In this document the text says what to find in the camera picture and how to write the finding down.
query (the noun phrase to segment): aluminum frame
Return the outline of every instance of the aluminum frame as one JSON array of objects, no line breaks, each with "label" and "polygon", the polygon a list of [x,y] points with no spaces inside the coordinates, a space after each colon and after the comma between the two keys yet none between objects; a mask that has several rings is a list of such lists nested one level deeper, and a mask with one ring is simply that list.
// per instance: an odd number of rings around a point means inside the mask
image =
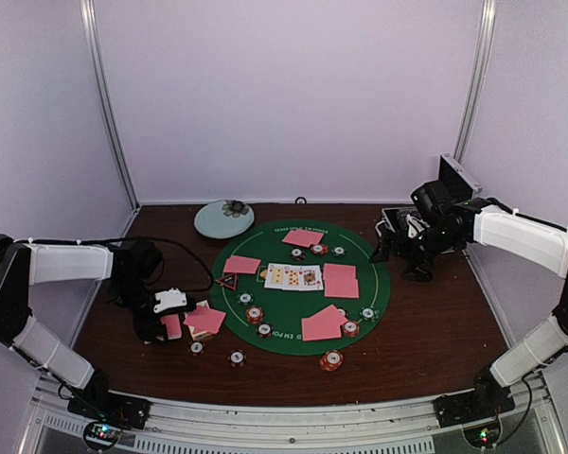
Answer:
[{"label": "aluminum frame", "polygon": [[463,159],[465,158],[467,146],[470,141],[471,130],[475,123],[478,101],[484,85],[484,79],[486,78],[488,61],[490,60],[495,19],[496,0],[484,0],[482,23],[480,24],[480,31],[478,33],[470,89],[467,95],[467,103],[465,104],[461,129],[456,139],[456,146],[454,147],[453,157],[459,164],[463,164]]},{"label": "aluminum frame", "polygon": [[95,1],[94,0],[80,0],[80,8],[82,12],[82,23],[84,25],[84,33],[86,41],[91,53],[91,60],[95,71],[95,82],[98,89],[98,97],[101,106],[101,113],[103,123],[107,136],[110,142],[110,148],[114,155],[115,166],[117,169],[120,181],[124,186],[126,196],[129,201],[131,209],[139,209],[139,200],[134,192],[133,180],[128,166],[126,165],[126,158],[122,149],[122,143],[117,131],[114,117],[114,108],[112,100],[110,99],[109,90],[107,88],[107,78],[105,77],[105,67],[103,65],[103,57],[101,55],[101,48],[99,45],[97,19],[95,16]]},{"label": "aluminum frame", "polygon": [[[546,452],[566,454],[559,419],[541,374],[532,375],[528,383]],[[26,415],[19,454],[37,452],[44,428],[81,435],[87,420],[67,412],[66,402],[57,395],[58,387],[59,383],[50,377],[41,377]],[[512,413],[523,413],[528,395],[525,385],[513,385],[511,392],[517,405]],[[387,452],[388,446],[429,446],[429,440],[436,435],[461,429],[439,427],[433,407],[435,398],[301,408],[233,407],[149,398],[146,428],[125,431],[118,446],[133,452],[172,453],[186,446],[186,452],[238,454],[362,453],[383,447]]]}]

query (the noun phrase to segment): white wall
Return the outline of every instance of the white wall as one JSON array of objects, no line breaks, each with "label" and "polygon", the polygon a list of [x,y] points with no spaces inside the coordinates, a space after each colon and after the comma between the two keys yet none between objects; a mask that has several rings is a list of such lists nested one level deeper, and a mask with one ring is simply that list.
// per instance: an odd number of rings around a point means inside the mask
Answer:
[{"label": "white wall", "polygon": [[[486,193],[568,224],[568,0],[498,2],[494,46],[465,166]],[[516,340],[556,305],[561,280],[475,248]],[[568,438],[568,354],[546,371]]]},{"label": "white wall", "polygon": [[97,2],[138,198],[406,201],[453,152],[481,9]]},{"label": "white wall", "polygon": [[[130,210],[98,108],[78,0],[0,0],[0,232],[119,234]],[[88,283],[40,285],[32,308],[65,341]],[[0,345],[0,454],[12,453],[36,374]]]}]

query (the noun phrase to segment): poker chip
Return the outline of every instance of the poker chip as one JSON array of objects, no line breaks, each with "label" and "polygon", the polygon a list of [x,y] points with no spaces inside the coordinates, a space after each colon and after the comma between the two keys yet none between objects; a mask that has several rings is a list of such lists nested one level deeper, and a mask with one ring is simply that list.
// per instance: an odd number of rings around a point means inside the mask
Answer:
[{"label": "poker chip", "polygon": [[268,323],[262,323],[257,327],[257,334],[260,338],[270,338],[274,334],[274,327]]},{"label": "poker chip", "polygon": [[341,352],[331,350],[320,358],[320,368],[326,372],[336,371],[343,364]]},{"label": "poker chip", "polygon": [[343,246],[335,246],[332,248],[332,255],[335,257],[342,257],[347,253],[347,250]]},{"label": "poker chip", "polygon": [[246,363],[246,355],[241,350],[232,350],[228,359],[231,367],[244,367]]},{"label": "poker chip", "polygon": [[377,320],[377,317],[379,317],[379,311],[377,309],[373,309],[372,307],[364,307],[360,311],[360,317],[362,317],[363,320],[372,322],[374,320]]},{"label": "poker chip", "polygon": [[204,344],[196,340],[189,345],[188,350],[194,357],[197,357],[198,355],[204,353]]},{"label": "poker chip", "polygon": [[299,248],[294,248],[293,250],[291,250],[291,257],[293,258],[293,260],[301,262],[305,260],[305,253]]},{"label": "poker chip", "polygon": [[255,298],[253,297],[252,293],[245,291],[244,293],[238,295],[238,303],[240,303],[241,305],[250,305],[253,301],[255,301]]},{"label": "poker chip", "polygon": [[342,329],[343,334],[345,334],[348,338],[355,338],[360,334],[360,326],[353,320],[343,323]]},{"label": "poker chip", "polygon": [[310,247],[310,251],[316,255],[325,255],[328,253],[328,246],[326,244],[314,244]]},{"label": "poker chip", "polygon": [[256,306],[250,306],[246,309],[246,320],[250,324],[260,324],[263,322],[263,309]]}]

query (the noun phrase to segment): robotic arm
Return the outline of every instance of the robotic arm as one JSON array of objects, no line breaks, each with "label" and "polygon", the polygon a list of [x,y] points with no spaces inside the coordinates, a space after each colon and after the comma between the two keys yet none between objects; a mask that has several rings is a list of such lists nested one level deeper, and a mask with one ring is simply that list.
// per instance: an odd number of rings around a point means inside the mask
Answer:
[{"label": "robotic arm", "polygon": [[[167,330],[160,319],[191,311],[195,302],[175,289],[150,293],[144,280],[162,260],[151,241],[136,241],[124,248],[73,241],[15,242],[0,235],[0,342],[67,387],[78,398],[70,402],[71,411],[97,417],[97,413],[105,415],[112,410],[122,414],[123,407],[129,407],[139,413],[139,405],[145,408],[145,403],[116,401],[117,394],[108,393],[107,375],[64,345],[33,316],[28,290],[43,282],[110,280],[122,305],[133,313],[137,336],[143,341],[166,341]],[[133,427],[142,425],[138,417],[135,419],[136,423],[129,421]]]},{"label": "robotic arm", "polygon": [[551,315],[481,371],[473,392],[435,401],[442,427],[490,417],[497,407],[512,410],[509,386],[568,350],[568,228],[527,217],[495,199],[453,203],[440,181],[424,184],[411,197],[423,222],[408,219],[408,228],[395,233],[378,230],[381,245],[375,255],[386,260],[393,253],[407,260],[409,277],[428,282],[437,255],[477,243],[515,253],[565,279]]}]

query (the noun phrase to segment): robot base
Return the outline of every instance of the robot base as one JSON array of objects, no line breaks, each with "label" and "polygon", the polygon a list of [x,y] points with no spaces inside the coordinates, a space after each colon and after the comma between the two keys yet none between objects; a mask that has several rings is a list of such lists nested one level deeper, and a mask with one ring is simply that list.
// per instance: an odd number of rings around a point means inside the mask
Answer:
[{"label": "robot base", "polygon": [[[109,393],[108,399],[108,408],[110,410],[106,411],[106,413],[117,414],[117,419],[121,418],[121,422],[117,424],[118,426],[138,428],[139,430],[145,428],[145,422],[150,414],[151,403],[149,400],[116,393]],[[101,419],[96,411],[89,410],[88,406],[84,405],[77,398],[69,401],[67,410],[86,418]]]},{"label": "robot base", "polygon": [[499,413],[515,409],[513,398],[506,393],[497,393],[488,403],[478,403],[475,391],[455,395],[442,395],[434,401],[435,415],[441,428],[467,424],[488,419]]}]

